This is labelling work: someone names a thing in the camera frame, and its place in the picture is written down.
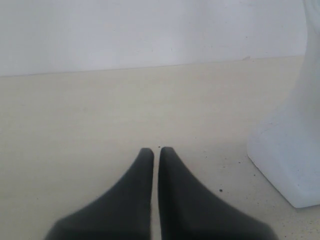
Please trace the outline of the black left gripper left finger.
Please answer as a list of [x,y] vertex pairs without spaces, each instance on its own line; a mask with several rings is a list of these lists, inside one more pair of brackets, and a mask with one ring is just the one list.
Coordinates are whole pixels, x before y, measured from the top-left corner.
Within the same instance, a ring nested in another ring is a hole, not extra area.
[[119,181],[98,199],[58,220],[47,240],[149,240],[153,151],[142,148]]

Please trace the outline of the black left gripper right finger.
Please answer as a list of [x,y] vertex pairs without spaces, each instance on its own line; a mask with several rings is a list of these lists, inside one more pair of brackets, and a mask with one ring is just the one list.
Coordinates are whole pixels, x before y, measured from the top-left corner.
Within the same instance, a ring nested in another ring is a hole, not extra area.
[[208,190],[172,147],[159,157],[159,217],[163,240],[273,240],[265,223]]

